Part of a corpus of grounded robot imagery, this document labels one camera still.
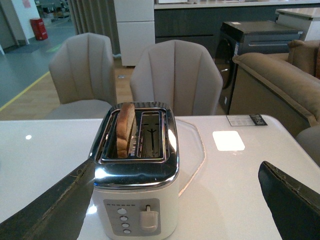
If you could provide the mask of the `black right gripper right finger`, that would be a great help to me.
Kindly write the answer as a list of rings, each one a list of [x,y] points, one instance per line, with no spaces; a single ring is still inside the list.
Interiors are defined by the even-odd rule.
[[[320,238],[320,194],[267,161],[258,180],[264,200],[283,240]]]

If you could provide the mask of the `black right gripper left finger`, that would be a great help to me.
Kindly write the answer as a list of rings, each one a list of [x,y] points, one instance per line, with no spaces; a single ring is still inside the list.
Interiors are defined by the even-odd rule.
[[[2,240],[76,240],[94,188],[89,158],[42,195],[0,224]]]

